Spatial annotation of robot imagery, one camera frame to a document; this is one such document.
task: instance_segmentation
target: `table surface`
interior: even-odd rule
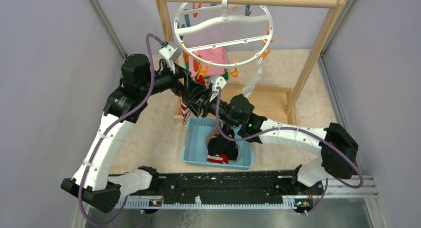
[[[272,50],[262,64],[265,84],[294,87],[310,50]],[[240,62],[254,51],[228,52],[230,62]],[[158,66],[159,55],[154,55]],[[256,63],[238,69],[238,78],[228,81],[246,82],[253,75]],[[181,160],[185,126],[173,120],[177,98],[170,91],[152,96],[138,122],[126,136],[111,168],[111,173],[133,171],[151,166],[158,172],[212,172],[231,169],[191,166]],[[297,124],[305,127],[328,127],[336,122],[329,96],[316,65],[295,105]],[[287,170],[307,163],[315,155],[281,145],[253,144],[254,166],[250,170]]]

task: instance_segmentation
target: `grey wall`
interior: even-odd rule
[[[147,33],[152,32],[163,37],[155,0],[99,0],[99,2],[127,53],[146,52],[143,38]],[[168,3],[171,21],[180,4]],[[251,16],[262,14],[257,7],[252,6]],[[327,13],[327,9],[317,8],[271,6],[269,10],[274,19],[274,38],[276,38],[276,41],[271,43],[273,49],[311,48]],[[244,14],[244,7],[231,13]],[[220,12],[200,13],[197,18],[190,16],[190,19],[194,25],[218,15]],[[245,36],[262,35],[266,33],[267,28],[267,25],[263,24],[231,24],[215,27],[197,35],[189,35],[183,40],[187,42],[188,46],[198,46],[205,43],[240,39]],[[261,44],[261,42],[249,43],[245,46],[228,49],[231,51],[261,49]],[[152,46],[157,52],[158,46],[155,44]]]
[[[60,189],[95,136],[122,59],[88,0],[0,0],[0,227],[69,227]]]
[[[359,157],[394,227],[421,216],[420,0],[359,0],[327,54]]]

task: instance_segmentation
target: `pink towel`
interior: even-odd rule
[[[226,58],[226,49],[224,47],[205,49],[197,51],[197,55],[200,55],[203,60],[218,63],[218,64],[228,64],[228,59]],[[193,70],[193,58],[189,57],[189,69],[192,73],[192,76],[195,76],[197,72]],[[212,76],[215,74],[223,75],[225,74],[224,68],[215,68],[209,67],[206,76]]]

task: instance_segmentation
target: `blue plastic basket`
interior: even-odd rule
[[[254,153],[251,143],[246,141],[237,142],[241,154],[238,161],[229,161],[228,164],[219,164],[207,161],[208,148],[205,145],[206,136],[216,124],[215,118],[190,117],[187,121],[187,132],[184,138],[181,159],[189,165],[223,167],[231,169],[248,170],[254,164]]]

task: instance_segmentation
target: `wooden frame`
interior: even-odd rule
[[[171,28],[167,2],[195,2],[195,3],[221,3],[222,0],[156,0],[159,17],[161,19],[162,30],[165,40],[174,41],[174,35]],[[288,97],[286,105],[286,114],[289,115],[295,107],[298,97],[310,76],[311,70],[317,62],[317,58],[322,52],[329,35],[331,34],[347,0],[228,0],[230,4],[250,4],[250,5],[271,5],[287,7],[310,7],[310,8],[328,8],[328,14],[322,27],[314,41],[313,47],[304,64],[301,74]]]

